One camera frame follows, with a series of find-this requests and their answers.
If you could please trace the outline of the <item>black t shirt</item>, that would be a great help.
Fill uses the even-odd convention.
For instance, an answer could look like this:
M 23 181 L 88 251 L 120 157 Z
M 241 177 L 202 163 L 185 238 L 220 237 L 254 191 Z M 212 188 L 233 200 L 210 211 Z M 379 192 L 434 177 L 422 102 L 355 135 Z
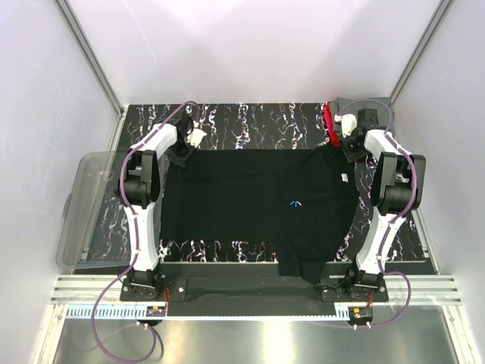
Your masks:
M 160 237 L 271 242 L 281 275 L 317 284 L 358 200 L 355 167 L 338 147 L 198 150 L 168 168 Z

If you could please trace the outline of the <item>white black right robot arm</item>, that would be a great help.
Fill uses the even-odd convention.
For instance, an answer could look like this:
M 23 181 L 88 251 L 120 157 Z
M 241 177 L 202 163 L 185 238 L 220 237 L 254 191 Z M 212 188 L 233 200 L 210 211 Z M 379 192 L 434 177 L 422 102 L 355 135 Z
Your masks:
M 362 248 L 347 268 L 343 292 L 365 301 L 380 291 L 386 257 L 409 212 L 421 204 L 426 158 L 402 147 L 387 127 L 378 125 L 377 110 L 364 108 L 356 115 L 340 112 L 334 130 L 351 162 L 366 155 L 377 161 L 371 185 L 374 212 Z

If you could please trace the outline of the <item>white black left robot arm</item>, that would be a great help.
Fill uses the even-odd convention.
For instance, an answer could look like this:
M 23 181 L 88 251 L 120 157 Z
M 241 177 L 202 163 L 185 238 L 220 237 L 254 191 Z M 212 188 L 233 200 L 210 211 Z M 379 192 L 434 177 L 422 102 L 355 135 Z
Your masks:
M 185 158 L 189 154 L 187 137 L 193 132 L 193 119 L 182 104 L 134 143 L 124 158 L 117 193 L 127 217 L 130 237 L 130 263 L 120 280 L 126 292 L 141 300 L 157 300 L 167 293 L 159 268 L 156 237 L 161 219 L 163 164 L 168 152 Z

